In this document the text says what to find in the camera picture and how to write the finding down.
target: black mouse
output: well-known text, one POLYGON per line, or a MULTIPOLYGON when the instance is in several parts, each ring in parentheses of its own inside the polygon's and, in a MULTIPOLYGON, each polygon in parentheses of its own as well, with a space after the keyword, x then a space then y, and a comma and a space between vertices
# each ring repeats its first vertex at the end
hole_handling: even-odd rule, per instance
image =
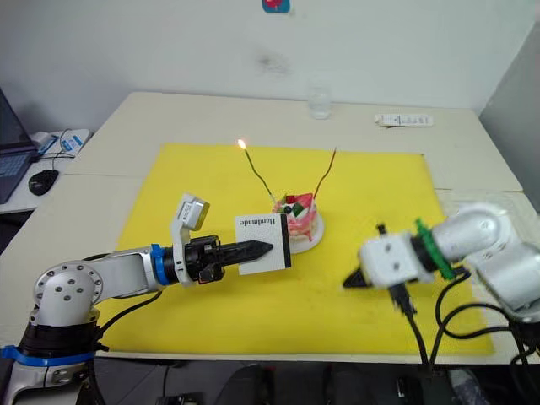
POLYGON ((36 173, 28 180, 28 188, 36 196, 42 196, 49 190, 56 181, 60 172, 58 170, 43 170, 36 173))

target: yellow mat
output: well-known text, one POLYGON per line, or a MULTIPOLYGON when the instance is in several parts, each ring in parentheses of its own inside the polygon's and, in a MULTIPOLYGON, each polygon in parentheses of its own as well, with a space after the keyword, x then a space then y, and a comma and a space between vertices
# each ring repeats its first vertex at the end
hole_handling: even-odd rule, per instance
MULTIPOLYGON (((251 157, 276 196, 313 192, 327 169, 330 151, 250 148, 251 157)), ((183 192, 210 202, 202 230, 235 241, 234 216, 266 213, 272 204, 246 157, 235 146, 167 144, 161 149, 132 209, 118 249, 171 245, 170 222, 183 192)), ((292 268, 239 276, 226 269, 217 283, 165 290, 161 298, 122 318, 105 335, 114 351, 184 354, 417 354, 406 318, 385 290, 342 288, 357 267, 364 240, 388 230, 413 230, 421 217, 429 225, 444 217, 419 154, 337 152, 321 186, 317 207, 326 223, 321 243, 293 255, 292 268)), ((409 286, 417 323, 430 348, 436 333, 435 300, 445 282, 409 286)), ((108 300, 100 324, 145 300, 108 300)), ((460 285, 445 313, 473 300, 460 285)), ((485 326, 481 314, 465 311, 451 324, 460 332, 485 326)), ((445 337, 442 354, 490 354, 488 337, 456 341, 445 337)))

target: card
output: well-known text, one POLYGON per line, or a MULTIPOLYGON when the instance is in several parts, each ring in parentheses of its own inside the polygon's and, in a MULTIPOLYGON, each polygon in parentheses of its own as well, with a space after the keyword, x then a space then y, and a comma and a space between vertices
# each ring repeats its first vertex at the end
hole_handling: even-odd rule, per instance
POLYGON ((264 256, 239 265, 240 275, 271 272, 291 266, 289 231, 284 213, 262 213, 235 217, 236 242, 259 240, 273 249, 264 256))

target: table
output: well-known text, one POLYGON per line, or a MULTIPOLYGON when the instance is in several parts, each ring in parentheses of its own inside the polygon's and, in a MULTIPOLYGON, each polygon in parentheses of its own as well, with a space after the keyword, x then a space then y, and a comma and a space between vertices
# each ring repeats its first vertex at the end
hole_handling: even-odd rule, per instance
MULTIPOLYGON (((73 135, 77 135, 81 133, 84 136, 88 136, 88 132, 89 131, 87 129, 77 129, 77 130, 71 131, 73 135)), ((52 135, 56 135, 57 137, 60 137, 62 135, 62 131, 53 132, 52 135)), ((57 153, 60 151, 61 151, 60 144, 58 142, 55 142, 51 146, 51 148, 47 150, 47 153, 52 154, 52 153, 57 153)), ((63 159, 61 157, 54 160, 54 168, 58 170, 60 173, 58 175, 57 180, 55 181, 55 184, 52 186, 52 188, 56 186, 59 179, 66 172, 66 168, 68 167, 70 163, 71 163, 71 159, 63 159)), ((0 204, 0 214, 21 213, 23 211, 35 210, 47 198, 47 196, 49 196, 51 191, 48 191, 42 196, 36 196, 35 194, 32 194, 30 192, 28 188, 28 180, 33 175, 43 170, 50 170, 50 169, 52 169, 52 159, 38 160, 37 162, 30 165, 30 167, 26 171, 26 174, 24 174, 23 179, 17 185, 17 188, 13 191, 13 194, 9 197, 9 199, 4 204, 0 204)))
MULTIPOLYGON (((540 242, 536 212, 470 110, 338 104, 329 120, 317 121, 303 101, 133 93, 66 168, 50 196, 0 256, 0 345, 19 341, 33 306, 34 282, 48 267, 115 248, 162 143, 232 144, 237 138, 263 146, 421 153, 448 212, 460 201, 494 201, 510 210, 525 239, 540 242), (374 123, 375 114, 392 112, 428 113, 435 125, 385 129, 374 123)), ((479 299, 493 301, 479 284, 473 288, 479 299)), ((496 314, 485 315, 489 324, 500 322, 496 314)), ((493 341, 496 353, 492 356, 440 356, 438 362, 508 363, 516 352, 512 338, 498 333, 493 341)), ((410 355, 112 355, 419 362, 418 356, 410 355)))

